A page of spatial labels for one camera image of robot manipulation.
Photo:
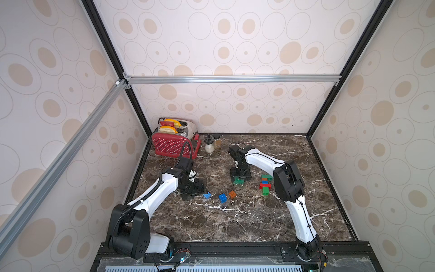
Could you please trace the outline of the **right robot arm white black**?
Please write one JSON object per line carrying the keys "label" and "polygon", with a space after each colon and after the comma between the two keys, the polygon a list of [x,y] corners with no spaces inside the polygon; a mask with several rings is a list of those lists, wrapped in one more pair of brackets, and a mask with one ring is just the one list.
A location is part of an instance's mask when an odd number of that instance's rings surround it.
{"label": "right robot arm white black", "polygon": [[250,180],[251,165],[273,177],[274,191],[288,207],[295,226],[299,258],[303,261],[315,258],[320,251],[321,241],[307,211],[305,184],[296,163],[275,159],[250,145],[243,148],[237,144],[230,145],[228,153],[234,160],[234,166],[230,169],[232,180]]}

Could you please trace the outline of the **red long lego brick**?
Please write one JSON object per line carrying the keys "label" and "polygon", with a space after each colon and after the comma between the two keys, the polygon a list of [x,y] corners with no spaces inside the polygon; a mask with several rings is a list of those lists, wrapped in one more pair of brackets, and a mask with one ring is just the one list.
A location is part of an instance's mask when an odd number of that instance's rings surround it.
{"label": "red long lego brick", "polygon": [[262,188],[271,188],[271,184],[264,184],[264,183],[260,183],[259,184],[259,189],[262,189]]}

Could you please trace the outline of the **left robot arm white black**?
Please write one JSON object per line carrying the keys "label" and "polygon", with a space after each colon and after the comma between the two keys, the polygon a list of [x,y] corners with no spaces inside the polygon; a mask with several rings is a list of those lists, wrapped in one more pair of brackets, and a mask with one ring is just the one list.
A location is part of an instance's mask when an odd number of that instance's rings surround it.
{"label": "left robot arm white black", "polygon": [[136,260],[145,255],[158,254],[169,261],[174,255],[174,239],[152,233],[150,219],[164,200],[177,190],[185,201],[205,194],[205,184],[196,175],[193,160],[181,158],[175,166],[162,171],[152,186],[138,198],[126,205],[116,205],[109,221],[105,246]]}

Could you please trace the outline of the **green long lego brick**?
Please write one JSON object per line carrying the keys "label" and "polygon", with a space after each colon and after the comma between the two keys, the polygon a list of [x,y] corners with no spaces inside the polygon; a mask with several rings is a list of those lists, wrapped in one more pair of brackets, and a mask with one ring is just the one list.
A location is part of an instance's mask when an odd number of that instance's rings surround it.
{"label": "green long lego brick", "polygon": [[271,175],[262,175],[261,178],[262,180],[268,180],[268,181],[273,180],[273,177]]}
{"label": "green long lego brick", "polygon": [[233,183],[236,185],[242,185],[245,183],[245,181],[243,179],[235,178]]}

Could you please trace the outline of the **green small lego brick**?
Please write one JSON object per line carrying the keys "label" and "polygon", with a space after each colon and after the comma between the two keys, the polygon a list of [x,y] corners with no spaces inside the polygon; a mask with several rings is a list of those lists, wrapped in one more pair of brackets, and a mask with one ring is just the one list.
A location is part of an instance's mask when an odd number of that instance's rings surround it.
{"label": "green small lego brick", "polygon": [[270,193],[269,187],[263,187],[262,188],[262,195],[263,196],[268,196]]}

